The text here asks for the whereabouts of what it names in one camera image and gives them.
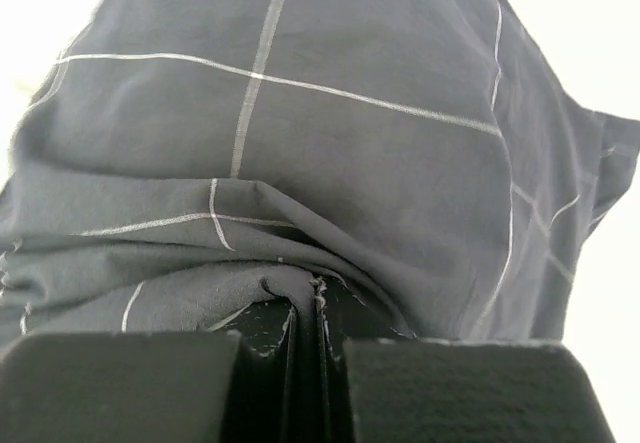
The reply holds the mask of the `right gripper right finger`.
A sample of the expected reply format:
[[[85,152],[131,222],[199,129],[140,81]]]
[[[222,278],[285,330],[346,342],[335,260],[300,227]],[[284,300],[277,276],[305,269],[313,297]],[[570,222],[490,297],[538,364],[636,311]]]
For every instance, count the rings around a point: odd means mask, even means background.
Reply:
[[[294,440],[352,442],[344,344],[406,341],[378,299],[335,278],[312,283],[313,299],[298,313],[294,360]]]

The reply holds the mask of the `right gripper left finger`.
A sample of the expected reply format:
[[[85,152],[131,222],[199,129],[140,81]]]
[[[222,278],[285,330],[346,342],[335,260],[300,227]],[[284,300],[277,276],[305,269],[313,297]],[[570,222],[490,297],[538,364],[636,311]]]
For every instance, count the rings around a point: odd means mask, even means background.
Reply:
[[[295,356],[287,300],[249,305],[213,325],[210,442],[285,442]]]

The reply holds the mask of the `dark grey checked pillowcase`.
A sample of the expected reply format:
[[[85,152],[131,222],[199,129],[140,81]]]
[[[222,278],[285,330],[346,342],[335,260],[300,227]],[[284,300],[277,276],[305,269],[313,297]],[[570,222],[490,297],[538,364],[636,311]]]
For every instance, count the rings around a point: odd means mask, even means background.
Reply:
[[[101,0],[13,141],[1,342],[308,322],[323,283],[410,338],[557,340],[638,152],[507,0]]]

